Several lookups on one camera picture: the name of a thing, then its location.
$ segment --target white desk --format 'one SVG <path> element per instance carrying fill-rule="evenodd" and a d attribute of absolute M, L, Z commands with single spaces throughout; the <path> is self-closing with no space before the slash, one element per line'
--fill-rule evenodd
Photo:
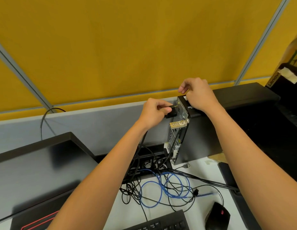
<path fill-rule="evenodd" d="M 208 180 L 225 183 L 221 175 L 221 172 L 219 170 L 219 167 L 217 165 L 217 162 L 205 157 L 195 161 L 191 161 L 189 162 L 189 164 L 191 165 L 190 168 L 188 169 L 180 168 L 179 170 L 189 174 L 193 174 L 200 178 L 205 178 Z M 193 179 L 189 179 L 189 180 L 190 180 L 191 187 L 204 184 L 201 181 L 197 181 Z M 157 182 L 157 178 L 154 177 L 154 178 L 143 179 L 141 181 L 141 184 L 143 184 L 146 181 Z M 231 197 L 230 192 L 227 189 L 223 189 L 223 188 L 218 188 L 218 189 L 223 195 L 224 207 L 229 211 L 231 215 L 228 230 L 246 229 L 242 221 L 242 218 L 236 208 L 236 205 Z M 143 196 L 154 200 L 159 200 L 160 191 L 161 189 L 157 184 L 148 183 L 143 187 Z M 199 194 L 207 193 L 207 191 L 208 192 L 215 191 L 215 189 L 209 186 L 205 186 L 205 189 L 199 188 Z M 112 209 L 107 219 L 104 230 L 122 230 L 146 221 L 140 205 L 136 204 L 136 202 L 133 199 L 130 201 L 128 205 L 125 205 L 121 200 L 121 195 L 122 193 L 119 191 L 116 197 L 116 200 L 112 206 Z M 171 204 L 173 205 L 183 204 L 181 200 L 170 199 L 170 201 L 171 201 Z M 214 201 L 221 203 L 220 196 L 216 194 L 216 195 L 209 195 L 204 197 L 197 197 L 195 199 L 195 203 L 193 204 L 191 209 L 185 212 L 185 217 L 187 219 L 190 230 L 205 229 L 205 217 L 209 212 L 209 210 L 212 208 Z M 168 198 L 165 194 L 162 195 L 161 202 L 168 204 Z M 148 206 L 152 206 L 155 204 L 154 202 L 146 199 L 143 199 L 143 203 L 145 203 Z M 182 208 L 174 208 L 174 209 L 186 210 L 189 206 L 190 204 Z M 148 220 L 152 220 L 154 218 L 158 218 L 160 216 L 173 212 L 171 207 L 165 206 L 162 204 L 158 204 L 156 207 L 150 208 L 150 209 L 146 207 L 143 207 L 143 208 Z"/>

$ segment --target black monitor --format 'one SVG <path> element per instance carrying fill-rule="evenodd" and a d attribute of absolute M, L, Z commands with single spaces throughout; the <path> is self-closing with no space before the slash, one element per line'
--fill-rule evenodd
<path fill-rule="evenodd" d="M 8 220 L 10 227 L 7 229 L 21 229 L 29 220 L 13 227 L 15 217 L 22 215 L 17 219 L 38 220 L 46 216 L 47 210 L 34 218 L 23 214 L 54 200 L 56 203 L 56 197 L 61 197 L 62 205 L 65 200 L 62 196 L 67 198 L 97 166 L 94 159 L 90 150 L 71 132 L 1 153 L 0 225 Z"/>

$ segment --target keyboard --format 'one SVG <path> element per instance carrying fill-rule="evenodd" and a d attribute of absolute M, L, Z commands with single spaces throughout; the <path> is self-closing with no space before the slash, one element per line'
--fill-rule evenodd
<path fill-rule="evenodd" d="M 179 210 L 124 230 L 189 230 L 189 227 L 183 210 Z"/>

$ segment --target computer mouse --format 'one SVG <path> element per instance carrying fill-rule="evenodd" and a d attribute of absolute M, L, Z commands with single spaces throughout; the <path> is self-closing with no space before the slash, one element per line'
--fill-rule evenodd
<path fill-rule="evenodd" d="M 230 213 L 224 206 L 215 202 L 205 218 L 206 230 L 227 230 Z"/>

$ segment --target keyboard key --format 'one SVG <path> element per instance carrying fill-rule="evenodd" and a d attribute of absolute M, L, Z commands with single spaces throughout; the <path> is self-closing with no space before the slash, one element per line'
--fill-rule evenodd
<path fill-rule="evenodd" d="M 180 225 L 179 225 L 179 223 L 174 224 L 174 229 L 175 229 L 175 230 L 179 230 L 179 229 L 180 229 Z"/>
<path fill-rule="evenodd" d="M 186 225 L 185 225 L 185 222 L 184 222 L 184 221 L 181 221 L 181 222 L 179 223 L 179 225 L 180 225 L 180 227 L 181 227 L 181 228 L 185 228 L 185 227 L 186 227 Z"/>

